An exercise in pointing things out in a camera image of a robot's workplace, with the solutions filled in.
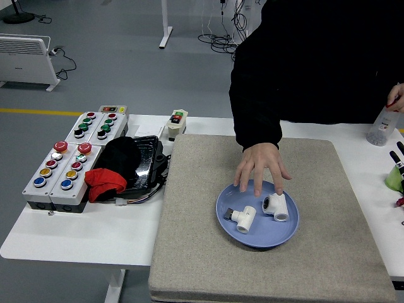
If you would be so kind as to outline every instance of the control box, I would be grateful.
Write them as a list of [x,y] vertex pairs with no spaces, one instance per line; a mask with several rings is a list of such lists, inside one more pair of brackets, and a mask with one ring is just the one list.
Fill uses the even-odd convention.
[[79,116],[65,141],[76,144],[88,142],[98,125],[104,120],[106,120],[105,113],[85,112]]
[[167,128],[169,129],[169,140],[174,141],[178,134],[185,133],[187,128],[186,119],[188,112],[183,109],[175,109],[167,122]]
[[61,172],[50,199],[57,211],[81,213],[88,201],[85,172],[91,170],[98,160],[102,147],[87,144],[86,151],[77,149]]
[[65,141],[55,143],[23,190],[23,196],[31,208],[54,210],[49,193],[76,149],[76,144]]
[[124,108],[124,113],[85,112],[77,119],[66,142],[105,146],[109,141],[124,136],[128,131],[129,119]]
[[23,190],[31,208],[81,213],[88,199],[85,172],[93,168],[109,141],[126,135],[128,120],[128,108],[123,105],[103,105],[98,112],[80,115]]
[[88,142],[92,145],[102,146],[128,132],[128,115],[126,114],[105,114],[95,131],[91,134]]

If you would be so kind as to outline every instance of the hand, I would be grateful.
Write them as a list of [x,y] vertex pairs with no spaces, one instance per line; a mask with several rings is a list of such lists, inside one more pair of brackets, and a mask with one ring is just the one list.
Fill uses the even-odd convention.
[[243,193],[247,189],[248,180],[254,170],[254,196],[259,197],[263,188],[264,168],[269,168],[275,191],[283,193],[283,180],[291,180],[291,176],[283,165],[278,148],[272,143],[255,144],[244,150],[241,163],[237,166],[234,176],[234,186],[239,185]]
[[387,111],[392,112],[397,110],[398,112],[404,112],[404,84],[395,85],[389,95],[387,96],[387,105],[396,103],[387,108]]

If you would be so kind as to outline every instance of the gray felt mat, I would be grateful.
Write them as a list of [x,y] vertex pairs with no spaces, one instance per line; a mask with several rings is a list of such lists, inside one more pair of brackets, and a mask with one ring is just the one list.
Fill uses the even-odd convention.
[[[371,231],[329,141],[280,142],[300,213],[296,234],[269,250],[245,246],[218,222],[241,148],[232,136],[175,139],[150,268],[164,302],[396,302]],[[269,172],[265,179],[271,181]]]

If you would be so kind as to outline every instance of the black sleeve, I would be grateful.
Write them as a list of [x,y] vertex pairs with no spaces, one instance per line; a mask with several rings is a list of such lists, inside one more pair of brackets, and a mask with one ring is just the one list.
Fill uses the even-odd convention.
[[257,28],[236,49],[229,90],[235,138],[243,151],[258,143],[278,147],[282,138],[277,107],[279,77],[265,28]]

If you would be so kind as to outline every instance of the gray floor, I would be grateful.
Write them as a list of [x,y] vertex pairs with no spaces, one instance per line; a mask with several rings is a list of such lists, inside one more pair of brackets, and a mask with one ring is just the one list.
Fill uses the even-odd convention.
[[[202,24],[223,35],[218,0],[169,1],[174,27],[166,49],[162,39],[161,2],[140,0],[19,1],[25,11],[52,18],[21,25],[0,21],[0,33],[48,35],[51,46],[63,45],[77,63],[51,93],[42,85],[7,84],[0,88],[0,109],[84,112],[103,104],[122,104],[132,114],[169,115],[185,109],[190,116],[232,117],[228,89],[232,61],[198,41]],[[231,31],[225,9],[225,25]],[[0,11],[0,18],[11,13]],[[71,68],[54,57],[56,71]],[[77,117],[0,113],[0,243],[25,206],[21,191],[50,150],[63,140]],[[21,263],[0,258],[0,302],[103,302],[107,282],[95,268]],[[129,271],[120,302],[149,302],[148,270]],[[404,295],[399,293],[401,302]]]

